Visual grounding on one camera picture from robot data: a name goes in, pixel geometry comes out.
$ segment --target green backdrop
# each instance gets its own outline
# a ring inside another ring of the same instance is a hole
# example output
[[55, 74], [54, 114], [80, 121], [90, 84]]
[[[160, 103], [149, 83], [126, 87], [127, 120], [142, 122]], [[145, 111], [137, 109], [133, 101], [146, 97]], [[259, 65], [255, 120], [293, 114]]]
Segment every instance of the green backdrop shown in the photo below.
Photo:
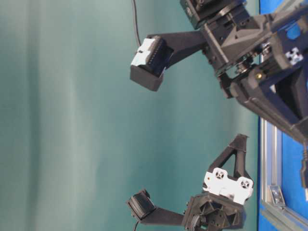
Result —
[[[141, 38], [192, 30], [179, 1], [137, 8]], [[256, 183], [257, 116], [224, 98], [201, 53], [170, 68], [158, 93], [129, 80], [129, 0], [2, 0], [0, 21], [0, 230], [129, 231], [125, 201], [142, 188], [182, 212], [237, 133], [250, 137]]]

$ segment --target white connector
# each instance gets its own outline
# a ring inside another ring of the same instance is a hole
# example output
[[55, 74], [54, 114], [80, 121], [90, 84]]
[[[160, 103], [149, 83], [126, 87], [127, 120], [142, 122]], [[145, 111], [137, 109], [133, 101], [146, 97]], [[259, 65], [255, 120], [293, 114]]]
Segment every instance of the white connector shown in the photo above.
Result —
[[139, 65], [145, 65], [146, 59], [151, 53], [150, 47], [155, 41], [154, 38], [145, 38], [143, 41], [143, 44], [138, 48], [137, 53], [131, 62], [131, 65], [133, 66], [139, 66]]
[[237, 181], [231, 180], [228, 178], [227, 171], [218, 167], [213, 170], [213, 173], [206, 172], [204, 182], [207, 185], [207, 188], [203, 188], [204, 191], [225, 196], [241, 205], [252, 196], [254, 190], [251, 179], [239, 177]]

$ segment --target blue panel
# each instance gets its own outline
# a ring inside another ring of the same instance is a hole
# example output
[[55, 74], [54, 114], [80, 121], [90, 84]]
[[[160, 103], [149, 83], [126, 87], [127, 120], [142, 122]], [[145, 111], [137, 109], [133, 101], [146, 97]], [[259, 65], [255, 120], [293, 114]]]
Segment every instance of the blue panel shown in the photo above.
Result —
[[288, 207], [308, 219], [308, 203], [305, 202], [299, 171], [303, 158], [303, 146], [287, 135], [282, 137], [282, 191]]
[[260, 231], [277, 231], [277, 229], [264, 216], [259, 216], [259, 230]]
[[272, 13], [283, 2], [283, 0], [261, 0], [260, 12]]

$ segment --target aluminum frame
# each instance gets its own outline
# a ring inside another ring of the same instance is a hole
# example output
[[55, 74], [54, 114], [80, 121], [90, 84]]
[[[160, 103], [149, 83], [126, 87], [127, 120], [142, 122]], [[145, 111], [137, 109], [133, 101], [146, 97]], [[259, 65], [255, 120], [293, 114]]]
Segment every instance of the aluminum frame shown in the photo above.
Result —
[[[296, 7], [303, 0], [286, 0], [276, 10]], [[282, 132], [268, 121], [261, 119], [261, 214], [278, 230], [308, 231], [308, 220], [288, 208], [275, 206], [270, 186], [282, 185]]]

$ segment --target wire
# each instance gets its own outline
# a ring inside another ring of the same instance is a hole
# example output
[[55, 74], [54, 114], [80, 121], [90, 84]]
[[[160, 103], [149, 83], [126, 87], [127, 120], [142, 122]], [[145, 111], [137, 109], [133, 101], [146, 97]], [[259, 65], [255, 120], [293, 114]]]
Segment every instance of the wire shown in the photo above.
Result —
[[131, 4], [132, 4], [132, 7], [133, 7], [135, 37], [136, 37], [137, 45], [139, 47], [139, 46], [141, 46], [141, 42], [140, 42], [139, 31], [138, 31], [136, 0], [131, 0]]
[[137, 223], [135, 224], [133, 231], [136, 231], [136, 228], [137, 228], [138, 224], [139, 224], [139, 221], [137, 221]]

